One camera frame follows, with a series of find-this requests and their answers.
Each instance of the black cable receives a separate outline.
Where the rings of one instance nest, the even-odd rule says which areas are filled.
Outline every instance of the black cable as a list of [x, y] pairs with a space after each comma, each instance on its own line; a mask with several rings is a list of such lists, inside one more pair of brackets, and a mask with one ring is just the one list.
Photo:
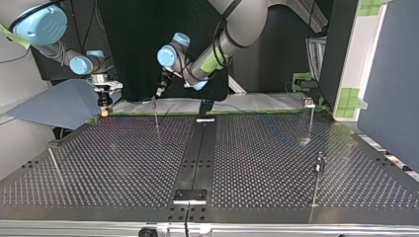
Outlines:
[[45, 3], [45, 4], [43, 4], [43, 5], [40, 5], [40, 6], [38, 6], [38, 7], [36, 7], [36, 8], [34, 8], [34, 9], [32, 9], [31, 11], [29, 11], [29, 12], [27, 12], [27, 13], [25, 13], [25, 14], [22, 14], [22, 16], [20, 16], [19, 18], [17, 18], [15, 21], [13, 21], [13, 23], [12, 24], [10, 24], [10, 27], [9, 27], [9, 32], [13, 32], [13, 29], [16, 27], [16, 25], [18, 25], [20, 22], [22, 22], [23, 20], [25, 20], [25, 19], [27, 19], [28, 17], [30, 17], [33, 13], [35, 13], [35, 12], [37, 12], [37, 11], [39, 11], [39, 10], [42, 10], [42, 9], [44, 9], [44, 8], [47, 8], [47, 7], [49, 7], [49, 6], [52, 6], [52, 5], [54, 5], [54, 4], [57, 4], [57, 3], [60, 3], [60, 2], [63, 2], [63, 1], [66, 1], [66, 0], [56, 0], [56, 1], [53, 1], [53, 2], [49, 2], [49, 3]]
[[[310, 40], [311, 38], [311, 20], [313, 18], [314, 7], [315, 7], [315, 0], [313, 0], [313, 3], [311, 4], [310, 17], [308, 18], [308, 40]], [[313, 61], [311, 60], [311, 50], [309, 46], [308, 46], [308, 61], [311, 64], [312, 70], [314, 71], [314, 64], [313, 64]], [[318, 78], [316, 78], [315, 73], [313, 73], [313, 77], [314, 77], [314, 81], [317, 84], [317, 88], [318, 88], [318, 91], [320, 92], [320, 95], [323, 97], [326, 104], [330, 105], [330, 103], [327, 101], [326, 97], [324, 96], [323, 91], [321, 90], [320, 83], [318, 82]]]
[[73, 21], [74, 21], [74, 27], [76, 30], [76, 34], [77, 34], [77, 41], [81, 50], [81, 39], [80, 39], [80, 32], [78, 29], [78, 25], [77, 25], [77, 20], [76, 20], [76, 14], [74, 12], [74, 5], [73, 5], [73, 0], [70, 0], [70, 7], [71, 7], [71, 16], [73, 17]]
[[186, 218], [185, 218], [185, 236], [189, 237], [189, 228], [188, 228], [188, 217], [189, 217], [189, 207], [186, 211]]
[[89, 34], [90, 34], [90, 29], [92, 28], [93, 19], [95, 18], [96, 5], [97, 5], [97, 3], [98, 3], [98, 2], [97, 2], [97, 0], [95, 0], [95, 1], [94, 1], [94, 3], [93, 3], [92, 16], [90, 17], [89, 26], [87, 27], [87, 32], [86, 32], [86, 35], [84, 36], [84, 40], [83, 40], [83, 42], [81, 43], [81, 50], [82, 50], [83, 52], [86, 52], [86, 50], [85, 50], [84, 46], [86, 45], [87, 38], [89, 37]]
[[19, 59], [22, 59], [22, 58], [24, 58], [24, 57], [26, 57], [28, 55], [28, 53], [29, 53], [30, 50], [31, 50], [31, 48], [29, 47], [28, 50], [25, 52], [25, 54], [23, 54], [22, 56], [17, 57], [17, 58], [14, 58], [14, 59], [10, 59], [10, 60], [0, 61], [0, 63], [13, 62], [13, 61], [17, 61]]

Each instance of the robot end effector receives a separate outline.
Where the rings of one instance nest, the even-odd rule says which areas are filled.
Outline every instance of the robot end effector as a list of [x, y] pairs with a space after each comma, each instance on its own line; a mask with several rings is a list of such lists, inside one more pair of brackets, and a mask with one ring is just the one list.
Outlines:
[[268, 16], [268, 0], [209, 0], [221, 14], [212, 44], [196, 60], [187, 55], [191, 43], [188, 36], [176, 33], [173, 40], [157, 54], [165, 70], [185, 80], [185, 87], [203, 89], [215, 70], [227, 66], [227, 60], [240, 49], [258, 39]]
[[67, 17], [55, 4], [57, 0], [0, 0], [0, 24], [9, 31], [29, 42], [44, 56], [54, 59], [71, 68], [78, 75], [91, 75], [91, 83], [99, 96], [98, 106], [106, 116], [112, 99], [110, 95], [123, 87], [123, 84], [109, 80], [105, 55], [101, 50], [90, 50], [86, 55], [67, 49], [59, 41], [67, 29]]

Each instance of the metal table surface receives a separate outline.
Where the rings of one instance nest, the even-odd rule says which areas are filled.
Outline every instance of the metal table surface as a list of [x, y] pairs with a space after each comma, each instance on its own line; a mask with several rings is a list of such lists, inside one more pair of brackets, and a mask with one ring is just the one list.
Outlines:
[[0, 182], [0, 220], [419, 225], [419, 184], [322, 114], [110, 117], [67, 139], [58, 169], [45, 152]]

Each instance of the black metal plate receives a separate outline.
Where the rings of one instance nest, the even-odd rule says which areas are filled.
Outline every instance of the black metal plate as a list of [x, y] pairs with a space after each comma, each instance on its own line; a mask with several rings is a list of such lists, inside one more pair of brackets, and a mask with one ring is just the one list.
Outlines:
[[308, 114], [217, 117], [210, 130], [203, 145], [215, 150], [200, 159], [213, 168], [194, 185], [210, 190], [203, 222], [419, 224], [419, 184], [329, 116], [316, 115], [311, 133]]
[[59, 170], [45, 152], [2, 181], [0, 218], [167, 221], [194, 124], [102, 118], [54, 149]]

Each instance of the green tape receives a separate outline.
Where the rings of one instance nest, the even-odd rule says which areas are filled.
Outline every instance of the green tape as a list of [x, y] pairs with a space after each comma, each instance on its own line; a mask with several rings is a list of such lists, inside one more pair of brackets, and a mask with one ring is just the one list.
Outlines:
[[3, 25], [0, 24], [0, 32], [2, 32], [7, 38], [9, 38], [10, 40], [20, 44], [22, 47], [24, 47], [25, 49], [28, 49], [31, 44], [26, 41], [25, 39], [16, 36], [15, 34], [9, 32], [9, 30], [7, 30]]
[[360, 103], [359, 95], [360, 89], [358, 88], [342, 88], [335, 117], [353, 118]]
[[[218, 60], [221, 63], [224, 63], [224, 60], [222, 58], [221, 52], [219, 51], [219, 48], [217, 48], [215, 52], [218, 57]], [[201, 66], [201, 70], [205, 71], [206, 73], [212, 73], [216, 69], [218, 70], [222, 69], [222, 65], [219, 65], [218, 61], [215, 58], [215, 54], [212, 52], [207, 58], [206, 62], [204, 62], [204, 64]]]
[[384, 4], [383, 0], [363, 0], [358, 13], [360, 17], [378, 16], [379, 8]]

